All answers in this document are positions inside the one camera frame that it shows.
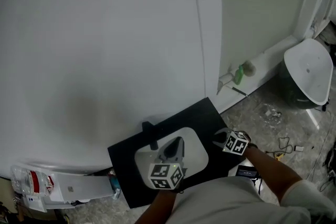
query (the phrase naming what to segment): sleeve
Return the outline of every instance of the sleeve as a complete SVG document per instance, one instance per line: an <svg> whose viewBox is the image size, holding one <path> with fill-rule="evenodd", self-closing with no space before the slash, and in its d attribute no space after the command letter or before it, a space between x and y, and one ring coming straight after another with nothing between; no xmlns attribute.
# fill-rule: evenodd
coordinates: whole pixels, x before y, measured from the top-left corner
<svg viewBox="0 0 336 224"><path fill-rule="evenodd" d="M326 216L331 220L336 218L336 206L334 203L320 193L313 183L306 180L293 184L283 196L280 206L306 208L312 217Z"/></svg>

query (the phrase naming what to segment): tiled floor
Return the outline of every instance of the tiled floor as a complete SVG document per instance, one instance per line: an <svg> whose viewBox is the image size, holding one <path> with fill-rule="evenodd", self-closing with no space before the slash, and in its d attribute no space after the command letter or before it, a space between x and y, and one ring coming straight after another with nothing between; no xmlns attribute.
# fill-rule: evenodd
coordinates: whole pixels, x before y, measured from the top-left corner
<svg viewBox="0 0 336 224"><path fill-rule="evenodd" d="M322 32L318 41L327 39L336 44L336 35L331 26ZM246 131L253 142L263 151L279 149L279 138L289 137L289 144L303 146L303 152L286 154L281 161L293 168L302 178L308 178L317 188L327 180L326 168L322 166L328 150L336 139L336 72L333 74L330 89L330 105L327 112L296 110L279 97L277 78L222 114L225 123L236 130ZM281 112L281 117L266 117L267 111ZM323 194L332 198L336 187L329 185ZM264 201L277 203L275 196L267 188L261 192ZM93 200L81 207L64 210L73 224L117 224L134 223L145 208L128 209L123 197L114 201L111 198Z"/></svg>

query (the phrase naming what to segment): fiducial marker cube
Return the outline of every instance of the fiducial marker cube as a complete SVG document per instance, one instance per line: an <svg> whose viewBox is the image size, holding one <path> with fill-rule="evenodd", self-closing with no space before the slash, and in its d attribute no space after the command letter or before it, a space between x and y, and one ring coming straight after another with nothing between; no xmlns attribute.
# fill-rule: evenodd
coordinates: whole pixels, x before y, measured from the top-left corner
<svg viewBox="0 0 336 224"><path fill-rule="evenodd" d="M223 148L224 152L242 155L247 147L248 140L243 133L231 132Z"/></svg>
<svg viewBox="0 0 336 224"><path fill-rule="evenodd" d="M179 163L152 163L148 173L148 179L155 189L175 189L182 177L183 172Z"/></svg>

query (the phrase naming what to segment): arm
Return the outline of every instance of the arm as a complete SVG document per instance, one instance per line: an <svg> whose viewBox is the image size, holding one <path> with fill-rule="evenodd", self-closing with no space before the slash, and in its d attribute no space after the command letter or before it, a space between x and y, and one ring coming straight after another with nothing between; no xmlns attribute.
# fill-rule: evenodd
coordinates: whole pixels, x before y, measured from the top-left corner
<svg viewBox="0 0 336 224"><path fill-rule="evenodd" d="M176 193L160 190L154 202L135 224L165 224L169 219L176 199Z"/></svg>
<svg viewBox="0 0 336 224"><path fill-rule="evenodd" d="M281 202L287 189L302 178L287 165L279 162L255 147L248 147L244 156L258 170L267 186Z"/></svg>

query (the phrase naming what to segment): red label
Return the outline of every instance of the red label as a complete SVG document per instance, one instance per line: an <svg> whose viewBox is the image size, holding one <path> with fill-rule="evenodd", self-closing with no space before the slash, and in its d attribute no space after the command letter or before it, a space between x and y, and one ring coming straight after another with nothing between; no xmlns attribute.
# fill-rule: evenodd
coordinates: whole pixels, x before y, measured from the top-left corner
<svg viewBox="0 0 336 224"><path fill-rule="evenodd" d="M32 174L33 185L34 185L34 192L40 193L40 184L38 183L37 175L34 171L30 171Z"/></svg>

